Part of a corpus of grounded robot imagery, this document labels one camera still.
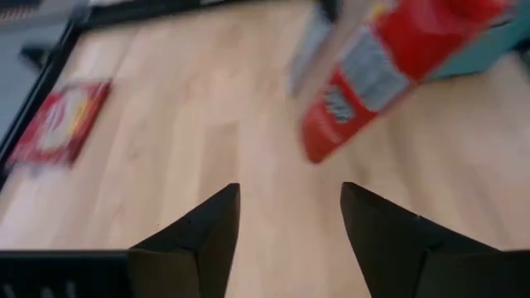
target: black frame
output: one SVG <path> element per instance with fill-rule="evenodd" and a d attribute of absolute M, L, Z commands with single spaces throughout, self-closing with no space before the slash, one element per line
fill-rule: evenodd
<path fill-rule="evenodd" d="M 87 31 L 102 29 L 123 23 L 144 21 L 154 17 L 177 15 L 201 9 L 214 8 L 228 4 L 253 2 L 257 0 L 133 0 L 107 6 L 80 7 L 70 16 L 68 25 L 54 45 L 50 57 L 38 70 L 40 71 L 31 91 L 24 100 L 6 136 L 0 140 L 0 189 L 10 169 L 6 162 L 27 125 L 33 119 L 38 108 L 46 99 L 70 58 L 77 40 Z"/>
<path fill-rule="evenodd" d="M 233 183 L 127 250 L 2 251 L 0 296 L 224 297 L 239 215 Z"/>

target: blurry package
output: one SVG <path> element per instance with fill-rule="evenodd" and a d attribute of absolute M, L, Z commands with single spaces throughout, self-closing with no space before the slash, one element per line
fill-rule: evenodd
<path fill-rule="evenodd" d="M 355 13 L 350 2 L 357 3 Z M 508 0 L 361 2 L 344 0 L 330 36 L 293 92 L 302 105 L 301 139 L 312 162 L 323 161 L 475 38 Z"/>
<path fill-rule="evenodd" d="M 22 134 L 8 164 L 72 165 L 110 89 L 110 79 L 72 82 L 54 89 Z"/>

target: black metal edge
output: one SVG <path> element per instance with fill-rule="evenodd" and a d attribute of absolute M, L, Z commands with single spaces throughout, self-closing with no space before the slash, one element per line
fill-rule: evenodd
<path fill-rule="evenodd" d="M 530 38 L 520 41 L 513 50 L 518 53 L 524 69 L 527 71 L 528 76 L 530 76 Z"/>
<path fill-rule="evenodd" d="M 70 20 L 63 35 L 55 48 L 54 55 L 46 62 L 35 83 L 31 87 L 29 95 L 18 111 L 15 120 L 7 130 L 7 135 L 0 143 L 0 169 L 6 175 L 6 162 L 18 140 L 26 130 L 27 125 L 33 119 L 36 111 L 46 99 L 48 93 L 53 89 L 55 82 L 65 67 L 70 53 L 79 39 L 81 30 L 76 20 Z"/>
<path fill-rule="evenodd" d="M 133 0 L 108 6 L 94 6 L 83 25 L 83 29 L 87 31 L 128 22 L 149 20 L 155 17 L 193 12 L 199 9 L 254 1 L 257 0 Z"/>

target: red packet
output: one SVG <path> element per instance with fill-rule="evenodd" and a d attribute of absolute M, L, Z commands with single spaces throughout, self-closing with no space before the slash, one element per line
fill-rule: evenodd
<path fill-rule="evenodd" d="M 75 82 L 53 90 L 9 157 L 10 165 L 71 166 L 110 92 L 111 81 Z"/>

